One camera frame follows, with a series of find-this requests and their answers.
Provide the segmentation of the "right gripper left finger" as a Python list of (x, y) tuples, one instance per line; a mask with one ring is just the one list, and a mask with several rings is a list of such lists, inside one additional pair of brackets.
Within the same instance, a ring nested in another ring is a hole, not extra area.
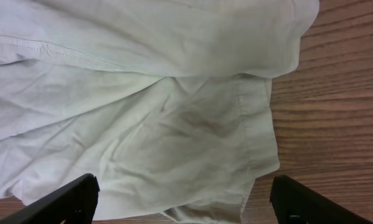
[(91, 224), (99, 191), (97, 178), (84, 174), (3, 218), (0, 224)]

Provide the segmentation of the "beige khaki shorts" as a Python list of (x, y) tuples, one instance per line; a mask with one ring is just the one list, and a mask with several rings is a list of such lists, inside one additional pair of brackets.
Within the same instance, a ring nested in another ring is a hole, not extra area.
[(91, 173), (96, 220), (240, 223), (318, 0), (0, 0), (0, 198)]

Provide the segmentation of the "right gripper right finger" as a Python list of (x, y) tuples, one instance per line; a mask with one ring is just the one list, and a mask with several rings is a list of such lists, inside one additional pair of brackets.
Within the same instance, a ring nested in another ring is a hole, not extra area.
[(279, 224), (373, 224), (287, 175), (273, 179), (270, 203)]

